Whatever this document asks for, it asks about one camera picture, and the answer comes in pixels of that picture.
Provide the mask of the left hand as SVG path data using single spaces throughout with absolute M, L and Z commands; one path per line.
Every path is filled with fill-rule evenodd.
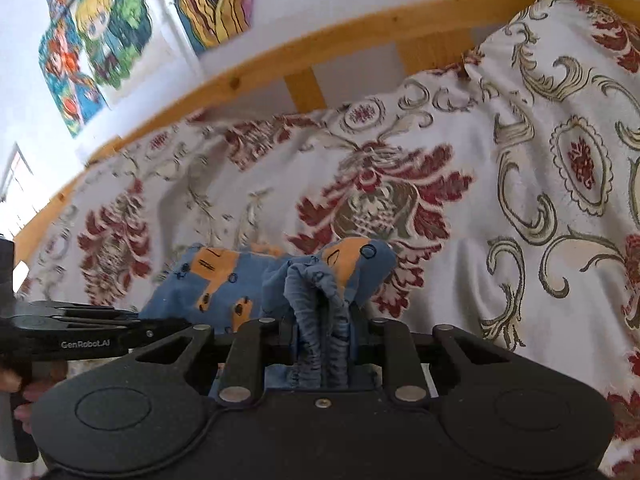
M 62 382 L 67 376 L 68 364 L 64 361 L 53 362 L 50 373 L 45 378 L 25 382 L 19 374 L 7 367 L 1 367 L 1 391 L 19 393 L 25 400 L 13 410 L 13 418 L 17 420 L 26 434 L 32 433 L 32 404 L 38 401 L 49 389 Z

